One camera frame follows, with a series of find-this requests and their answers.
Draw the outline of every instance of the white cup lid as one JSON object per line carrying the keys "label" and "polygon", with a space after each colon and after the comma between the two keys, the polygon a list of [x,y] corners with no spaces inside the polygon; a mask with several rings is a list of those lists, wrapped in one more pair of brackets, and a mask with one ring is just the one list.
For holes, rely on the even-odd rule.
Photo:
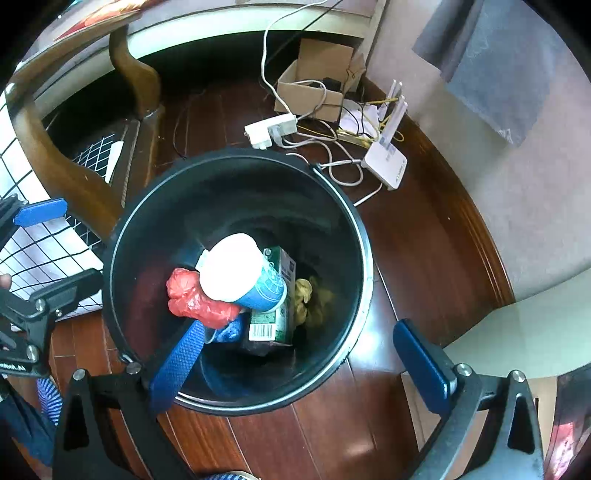
{"label": "white cup lid", "polygon": [[204,259],[199,277],[201,288],[211,299],[236,301],[254,286],[261,275],[262,262],[262,253],[251,236],[227,236]]}

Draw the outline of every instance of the trash can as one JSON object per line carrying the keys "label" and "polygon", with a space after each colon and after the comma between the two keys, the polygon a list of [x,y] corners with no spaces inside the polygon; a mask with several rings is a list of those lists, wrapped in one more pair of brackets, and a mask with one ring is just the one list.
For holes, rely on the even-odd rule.
{"label": "trash can", "polygon": [[287,405],[325,381],[355,345],[368,314],[374,266],[361,219],[341,190],[297,157],[227,149],[180,162],[130,205],[105,254],[103,316],[120,354],[144,362],[179,327],[165,282],[194,268],[201,245],[237,232],[279,245],[296,276],[315,276],[333,300],[322,324],[298,328],[292,347],[251,355],[205,345],[176,402],[207,414]]}

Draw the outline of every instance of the power strip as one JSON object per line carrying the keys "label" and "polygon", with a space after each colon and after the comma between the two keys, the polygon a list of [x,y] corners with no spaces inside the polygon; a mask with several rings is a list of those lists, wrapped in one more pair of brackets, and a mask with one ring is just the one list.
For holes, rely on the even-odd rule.
{"label": "power strip", "polygon": [[271,141],[271,130],[279,137],[294,134],[297,132],[297,119],[291,113],[265,118],[254,124],[244,127],[244,133],[251,142],[252,148],[266,150],[273,145]]}

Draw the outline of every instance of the wooden floorboard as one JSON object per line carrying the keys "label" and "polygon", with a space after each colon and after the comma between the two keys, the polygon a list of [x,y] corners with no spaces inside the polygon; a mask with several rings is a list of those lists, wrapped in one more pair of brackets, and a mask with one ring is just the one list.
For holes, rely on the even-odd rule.
{"label": "wooden floorboard", "polygon": [[[183,154],[185,142],[189,156],[241,146],[243,126],[272,113],[273,101],[265,97],[256,80],[165,96],[158,172],[179,160],[172,147],[177,118],[177,147]],[[460,224],[447,219],[445,205],[437,205],[449,197],[438,193],[437,179],[426,174],[428,152],[414,143],[401,145],[408,158],[401,187],[379,192],[358,209],[379,271],[368,321],[348,360],[320,388],[273,412],[228,419],[173,406],[160,416],[166,435],[199,475],[245,470],[266,480],[387,480],[399,478],[417,456],[400,381],[404,367],[391,339],[396,315],[412,318],[429,339],[445,345],[493,303],[483,286],[487,280],[471,267],[475,257],[466,252],[465,236],[454,230]],[[300,151],[311,161],[326,161],[317,145]],[[335,160],[344,159],[333,151]],[[352,181],[358,171],[338,167],[335,176]],[[367,171],[365,176],[360,186],[344,188],[352,200],[378,186]],[[51,361],[62,392],[75,368],[96,375],[124,367],[103,329],[100,313],[56,328]],[[130,464],[145,475],[122,419],[115,423]]]}
{"label": "wooden floorboard", "polygon": [[203,415],[174,405],[168,418],[187,462],[199,475],[248,471],[228,419]]}
{"label": "wooden floorboard", "polygon": [[324,480],[378,478],[367,412],[348,361],[294,409]]}
{"label": "wooden floorboard", "polygon": [[252,472],[261,478],[319,480],[293,406],[230,419]]}

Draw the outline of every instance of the barcode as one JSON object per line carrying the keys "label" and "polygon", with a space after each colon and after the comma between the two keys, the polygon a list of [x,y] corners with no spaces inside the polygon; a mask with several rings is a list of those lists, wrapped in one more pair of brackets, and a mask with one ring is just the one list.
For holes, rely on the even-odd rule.
{"label": "barcode", "polygon": [[248,332],[249,340],[275,340],[274,323],[255,323]]}

